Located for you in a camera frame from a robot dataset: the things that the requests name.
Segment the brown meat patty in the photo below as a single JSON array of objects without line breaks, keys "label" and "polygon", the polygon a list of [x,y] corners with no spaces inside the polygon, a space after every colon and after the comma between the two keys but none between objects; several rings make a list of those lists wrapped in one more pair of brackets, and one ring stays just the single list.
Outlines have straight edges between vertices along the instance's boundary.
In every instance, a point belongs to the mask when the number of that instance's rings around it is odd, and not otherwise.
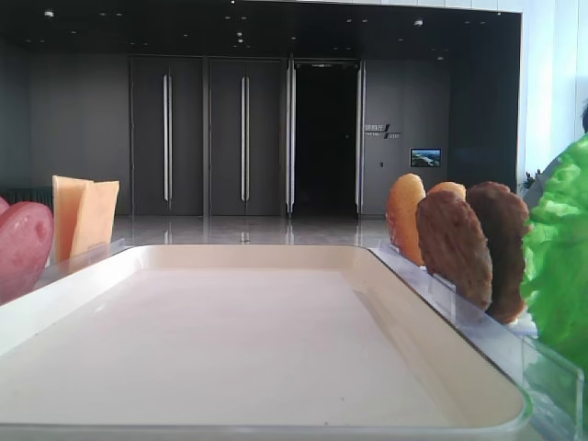
[{"label": "brown meat patty", "polygon": [[432,192],[418,203],[416,225],[427,272],[451,282],[457,294],[487,310],[492,303],[492,259],[469,203],[453,191]]},{"label": "brown meat patty", "polygon": [[470,187],[466,200],[481,223],[492,258],[492,303],[487,313],[508,324],[525,308],[520,286],[526,267],[527,205],[508,186],[490,181]]}]

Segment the orange cheese slice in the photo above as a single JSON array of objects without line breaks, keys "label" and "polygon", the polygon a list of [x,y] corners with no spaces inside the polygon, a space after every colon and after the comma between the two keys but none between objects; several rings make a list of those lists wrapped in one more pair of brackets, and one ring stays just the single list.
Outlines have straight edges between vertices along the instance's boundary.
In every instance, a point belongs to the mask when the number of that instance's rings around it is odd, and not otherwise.
[{"label": "orange cheese slice", "polygon": [[52,177],[54,219],[54,261],[59,264],[71,255],[79,204],[92,180],[54,175]]},{"label": "orange cheese slice", "polygon": [[119,181],[92,182],[84,189],[73,230],[70,257],[111,242]]}]

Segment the brown meat patty outer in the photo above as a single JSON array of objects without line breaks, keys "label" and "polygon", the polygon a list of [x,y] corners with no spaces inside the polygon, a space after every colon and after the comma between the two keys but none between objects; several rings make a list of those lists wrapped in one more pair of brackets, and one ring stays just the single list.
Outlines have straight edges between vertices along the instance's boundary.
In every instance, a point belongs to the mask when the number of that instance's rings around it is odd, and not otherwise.
[{"label": "brown meat patty outer", "polygon": [[481,223],[492,258],[492,303],[487,313],[508,324],[525,308],[520,286],[526,267],[527,205],[508,186],[490,181],[470,187],[466,200]]}]

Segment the green lettuce leaf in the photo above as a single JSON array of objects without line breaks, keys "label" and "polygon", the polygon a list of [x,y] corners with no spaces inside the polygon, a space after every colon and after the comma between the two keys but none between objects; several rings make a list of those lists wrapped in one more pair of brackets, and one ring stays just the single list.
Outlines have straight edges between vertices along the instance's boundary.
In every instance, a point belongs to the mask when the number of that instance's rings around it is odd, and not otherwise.
[{"label": "green lettuce leaf", "polygon": [[531,210],[521,293],[543,344],[587,363],[587,137],[559,158]]}]

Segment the red tomato slice inner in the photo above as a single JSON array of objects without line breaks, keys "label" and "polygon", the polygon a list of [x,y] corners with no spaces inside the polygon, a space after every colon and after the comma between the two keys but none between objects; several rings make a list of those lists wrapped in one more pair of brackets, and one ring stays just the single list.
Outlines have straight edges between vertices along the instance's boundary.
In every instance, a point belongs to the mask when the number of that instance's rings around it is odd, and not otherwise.
[{"label": "red tomato slice inner", "polygon": [[0,198],[0,214],[3,214],[9,207],[10,205],[3,198]]}]

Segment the golden bun slice right inner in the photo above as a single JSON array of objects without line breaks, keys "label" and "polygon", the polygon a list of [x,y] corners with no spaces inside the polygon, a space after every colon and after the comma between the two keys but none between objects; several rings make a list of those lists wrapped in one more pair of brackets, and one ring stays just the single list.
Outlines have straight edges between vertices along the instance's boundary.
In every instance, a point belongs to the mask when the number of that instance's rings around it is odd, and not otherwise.
[{"label": "golden bun slice right inner", "polygon": [[417,266],[424,264],[416,226],[417,206],[424,197],[421,178],[415,174],[402,175],[390,188],[386,208],[391,242]]}]

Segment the golden bun slice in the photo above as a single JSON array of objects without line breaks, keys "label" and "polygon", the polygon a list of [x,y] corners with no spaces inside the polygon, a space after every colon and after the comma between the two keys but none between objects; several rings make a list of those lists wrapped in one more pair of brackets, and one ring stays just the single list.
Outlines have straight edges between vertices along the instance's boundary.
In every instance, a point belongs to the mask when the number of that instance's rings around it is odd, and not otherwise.
[{"label": "golden bun slice", "polygon": [[417,206],[424,197],[421,178],[415,174],[402,175],[390,188],[386,208],[391,242],[417,266],[424,264],[416,226]]},{"label": "golden bun slice", "polygon": [[428,191],[428,194],[433,194],[433,193],[441,192],[441,191],[452,192],[456,196],[458,196],[460,199],[462,199],[462,200],[466,199],[467,189],[462,184],[452,182],[452,181],[441,182],[441,183],[434,185]]}]

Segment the dark double door middle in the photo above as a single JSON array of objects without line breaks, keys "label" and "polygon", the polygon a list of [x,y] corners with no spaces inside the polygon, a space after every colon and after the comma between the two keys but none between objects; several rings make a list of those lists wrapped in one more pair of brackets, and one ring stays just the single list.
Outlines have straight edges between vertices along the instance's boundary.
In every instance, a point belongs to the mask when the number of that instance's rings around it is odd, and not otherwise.
[{"label": "dark double door middle", "polygon": [[281,65],[210,64],[210,202],[214,216],[278,216]]}]

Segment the dark double door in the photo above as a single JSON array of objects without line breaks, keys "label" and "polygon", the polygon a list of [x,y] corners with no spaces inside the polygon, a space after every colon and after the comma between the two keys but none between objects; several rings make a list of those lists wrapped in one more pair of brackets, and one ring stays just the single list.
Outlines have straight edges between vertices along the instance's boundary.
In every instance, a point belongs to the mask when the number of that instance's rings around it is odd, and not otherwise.
[{"label": "dark double door", "polygon": [[131,58],[130,125],[132,212],[202,215],[202,61]]},{"label": "dark double door", "polygon": [[278,216],[281,65],[210,64],[210,202],[214,216]]}]

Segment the dark double door left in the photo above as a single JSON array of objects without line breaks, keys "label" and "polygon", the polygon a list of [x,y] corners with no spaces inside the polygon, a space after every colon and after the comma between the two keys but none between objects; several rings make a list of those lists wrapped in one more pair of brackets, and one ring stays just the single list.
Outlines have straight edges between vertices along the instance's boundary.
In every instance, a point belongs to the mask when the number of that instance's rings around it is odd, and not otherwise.
[{"label": "dark double door left", "polygon": [[202,61],[131,58],[130,125],[132,212],[202,215]]}]

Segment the golden bun slice far right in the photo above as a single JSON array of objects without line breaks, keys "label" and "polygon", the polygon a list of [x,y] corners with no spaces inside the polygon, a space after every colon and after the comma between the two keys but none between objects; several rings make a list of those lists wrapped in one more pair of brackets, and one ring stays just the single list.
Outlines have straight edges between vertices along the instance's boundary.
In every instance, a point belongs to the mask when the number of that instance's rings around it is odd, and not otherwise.
[{"label": "golden bun slice far right", "polygon": [[441,182],[441,183],[434,185],[428,191],[428,194],[433,194],[433,193],[441,192],[441,191],[452,192],[456,196],[458,196],[460,199],[462,199],[462,200],[466,199],[467,189],[462,184],[452,182],[452,181]]}]

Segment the cream rectangular tray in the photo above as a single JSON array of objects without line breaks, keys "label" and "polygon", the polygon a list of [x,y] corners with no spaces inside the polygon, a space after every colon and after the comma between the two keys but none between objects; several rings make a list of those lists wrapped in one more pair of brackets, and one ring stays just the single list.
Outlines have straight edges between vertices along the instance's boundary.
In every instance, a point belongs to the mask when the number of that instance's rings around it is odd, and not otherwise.
[{"label": "cream rectangular tray", "polygon": [[509,440],[531,411],[358,247],[139,246],[1,308],[4,440]]}]

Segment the clear acrylic rack left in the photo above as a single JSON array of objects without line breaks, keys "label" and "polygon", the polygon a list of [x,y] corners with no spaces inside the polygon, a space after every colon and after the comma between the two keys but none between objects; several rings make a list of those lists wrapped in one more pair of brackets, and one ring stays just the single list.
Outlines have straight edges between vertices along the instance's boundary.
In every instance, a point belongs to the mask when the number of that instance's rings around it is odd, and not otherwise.
[{"label": "clear acrylic rack left", "polygon": [[23,270],[20,273],[6,278],[1,278],[1,304],[7,304],[35,289],[42,288],[57,280],[70,276],[95,263],[106,260],[112,255],[118,254],[128,246],[124,239],[118,239],[113,243],[101,244],[86,253],[79,254],[57,264],[51,264],[43,268]]}]

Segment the clear acrylic rack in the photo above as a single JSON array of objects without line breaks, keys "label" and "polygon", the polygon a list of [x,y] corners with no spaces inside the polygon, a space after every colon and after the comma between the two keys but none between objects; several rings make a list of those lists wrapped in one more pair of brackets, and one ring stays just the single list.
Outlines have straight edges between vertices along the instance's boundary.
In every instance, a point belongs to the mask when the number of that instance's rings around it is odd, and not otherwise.
[{"label": "clear acrylic rack", "polygon": [[124,239],[118,239],[113,243],[101,244],[86,253],[79,254],[57,264],[51,264],[43,268],[23,270],[20,273],[6,278],[1,278],[1,304],[7,304],[35,289],[42,288],[57,280],[70,276],[95,263],[106,260],[112,255],[118,254],[128,246]]},{"label": "clear acrylic rack", "polygon": [[402,257],[394,246],[381,243],[372,251],[529,395],[533,411],[531,428],[522,435],[524,440],[587,438],[583,371],[538,341],[528,313],[514,324],[502,325],[461,298],[442,277],[433,277]]}]

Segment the small wall screen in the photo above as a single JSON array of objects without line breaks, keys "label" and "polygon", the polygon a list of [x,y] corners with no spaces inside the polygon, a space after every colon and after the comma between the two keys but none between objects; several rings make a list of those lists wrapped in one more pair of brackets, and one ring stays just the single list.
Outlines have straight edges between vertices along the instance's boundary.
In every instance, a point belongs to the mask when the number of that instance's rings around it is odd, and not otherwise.
[{"label": "small wall screen", "polygon": [[440,149],[411,149],[410,166],[438,168],[441,166]]}]

